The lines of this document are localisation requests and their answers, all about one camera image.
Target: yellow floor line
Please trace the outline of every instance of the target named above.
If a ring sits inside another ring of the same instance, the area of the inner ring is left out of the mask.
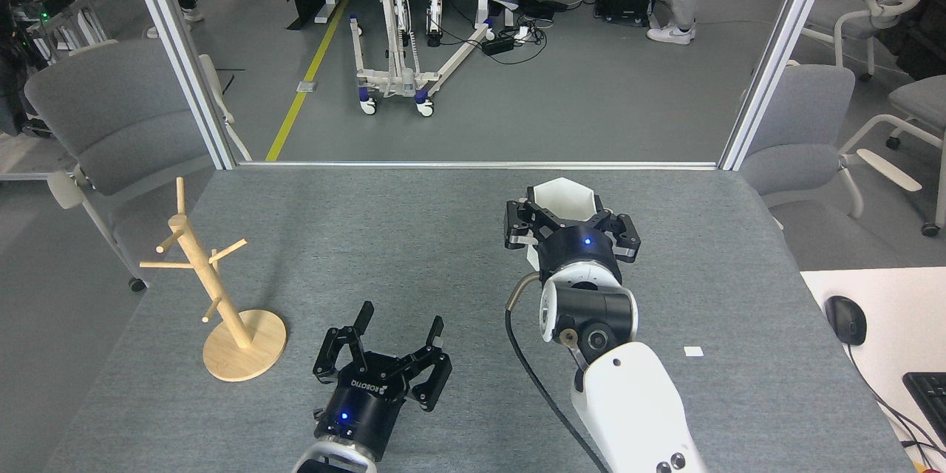
[[[338,28],[338,21],[340,21],[341,15],[344,14],[345,5],[348,5],[348,0],[339,1],[338,5],[335,7],[335,12],[332,13],[332,18],[328,21],[328,28],[325,30],[325,35],[321,38],[321,44],[319,44],[319,48],[315,52],[314,58],[312,58],[311,65],[308,66],[308,71],[305,72],[303,81],[312,81],[315,79],[315,72],[319,71],[319,65],[321,65],[321,60],[325,57],[325,51],[328,50],[328,45],[332,42],[333,36],[335,36],[335,29]],[[305,95],[308,95],[308,92],[296,93],[293,99],[293,105],[290,106],[290,110],[286,113],[286,119],[283,120],[283,126],[281,126],[279,132],[276,133],[276,137],[273,139],[273,145],[270,146],[270,152],[266,154],[266,160],[279,159],[279,153],[283,150],[286,139],[290,136],[291,130],[293,130],[293,124],[295,123],[296,117],[299,115],[299,110],[302,109],[302,103],[305,102]]]

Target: robotiq logo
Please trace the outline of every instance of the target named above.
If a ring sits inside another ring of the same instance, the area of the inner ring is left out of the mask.
[[[368,392],[378,393],[378,395],[384,395],[384,391],[388,389],[388,385],[375,386],[374,384],[368,384],[366,382],[358,382],[355,379],[352,379],[352,387],[367,389]]]

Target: wooden mug tree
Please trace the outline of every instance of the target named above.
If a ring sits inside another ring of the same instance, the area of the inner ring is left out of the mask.
[[[171,235],[155,250],[167,251],[174,242],[187,256],[186,263],[142,261],[142,268],[192,268],[210,296],[210,308],[201,318],[204,324],[214,312],[220,313],[217,325],[203,345],[203,364],[220,380],[239,382],[262,375],[269,370],[286,347],[286,325],[267,310],[253,309],[238,313],[220,281],[220,259],[246,245],[245,238],[221,251],[210,254],[200,246],[194,228],[187,220],[183,177],[177,179],[177,213],[168,220]]]

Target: keyboard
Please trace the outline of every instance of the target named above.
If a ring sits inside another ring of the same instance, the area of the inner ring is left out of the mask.
[[[905,373],[903,384],[939,439],[946,442],[946,372]]]

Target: white sneaker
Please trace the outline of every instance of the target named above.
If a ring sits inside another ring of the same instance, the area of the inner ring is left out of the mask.
[[[193,29],[194,29],[193,26],[191,26],[190,24],[187,24],[187,31],[191,31]],[[154,26],[152,26],[151,28],[148,28],[148,31],[145,32],[145,36],[147,38],[158,38],[158,28]]]
[[[671,44],[690,44],[696,38],[696,24],[687,31],[681,31],[676,24],[667,24],[658,30],[647,30],[647,38],[651,41],[669,42]]]
[[[198,11],[197,8],[193,8],[193,9],[180,8],[180,11],[183,12],[183,19],[185,19],[185,21],[188,21],[188,22],[203,21],[203,13]]]

